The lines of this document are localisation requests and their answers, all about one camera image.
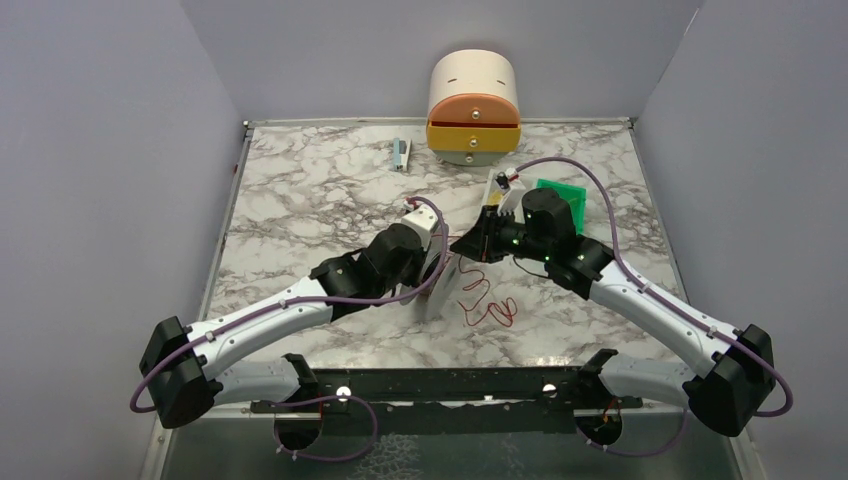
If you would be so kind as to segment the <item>white plastic cable spool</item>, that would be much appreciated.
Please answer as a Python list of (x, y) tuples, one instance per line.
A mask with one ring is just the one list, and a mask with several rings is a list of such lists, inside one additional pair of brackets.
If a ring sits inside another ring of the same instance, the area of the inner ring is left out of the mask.
[[(442, 235), (435, 233), (431, 241), (441, 241)], [(418, 322), (436, 319), (445, 303), (455, 291), (459, 281), (459, 259), (451, 252), (446, 253), (445, 265), (430, 286), (415, 297), (415, 320)]]

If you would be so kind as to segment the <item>white plastic bin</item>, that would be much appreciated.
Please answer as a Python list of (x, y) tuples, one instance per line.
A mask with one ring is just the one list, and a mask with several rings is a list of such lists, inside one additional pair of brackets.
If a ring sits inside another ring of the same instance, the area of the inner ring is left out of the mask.
[(483, 206), (492, 206), (498, 209), (512, 189), (510, 175), (507, 171), (491, 171), (491, 178), (483, 198)]

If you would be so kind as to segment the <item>green plastic bin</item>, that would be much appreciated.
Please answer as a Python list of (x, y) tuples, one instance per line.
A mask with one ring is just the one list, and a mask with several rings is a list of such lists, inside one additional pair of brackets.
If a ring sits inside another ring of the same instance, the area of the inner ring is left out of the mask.
[(561, 199), (569, 204), (576, 233), (582, 234), (587, 200), (586, 189), (547, 179), (538, 179), (536, 181), (536, 187), (553, 189)]

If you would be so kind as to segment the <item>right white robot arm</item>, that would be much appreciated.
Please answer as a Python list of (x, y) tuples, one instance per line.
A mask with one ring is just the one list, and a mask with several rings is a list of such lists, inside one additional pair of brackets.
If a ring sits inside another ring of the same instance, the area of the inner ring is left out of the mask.
[(549, 280), (625, 317), (668, 347), (678, 362), (617, 351), (595, 355), (583, 369), (607, 396), (641, 397), (688, 408), (714, 432), (736, 437), (776, 386), (772, 339), (691, 307), (636, 274), (602, 242), (577, 232), (569, 204), (550, 188), (521, 198), (522, 220), (485, 205), (450, 249), (480, 263), (507, 256), (542, 263)]

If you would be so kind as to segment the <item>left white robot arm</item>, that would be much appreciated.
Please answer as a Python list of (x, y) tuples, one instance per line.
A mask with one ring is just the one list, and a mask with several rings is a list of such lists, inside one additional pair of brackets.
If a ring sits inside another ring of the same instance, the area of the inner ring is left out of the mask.
[(407, 304), (445, 270), (448, 226), (433, 215), (379, 232), (369, 245), (322, 261), (292, 286), (234, 313), (184, 324), (159, 321), (139, 361), (142, 376), (129, 400), (167, 428), (185, 426), (211, 408), (243, 401), (287, 401), (308, 388), (305, 363), (285, 355), (268, 364), (248, 356), (304, 330), (375, 307)]

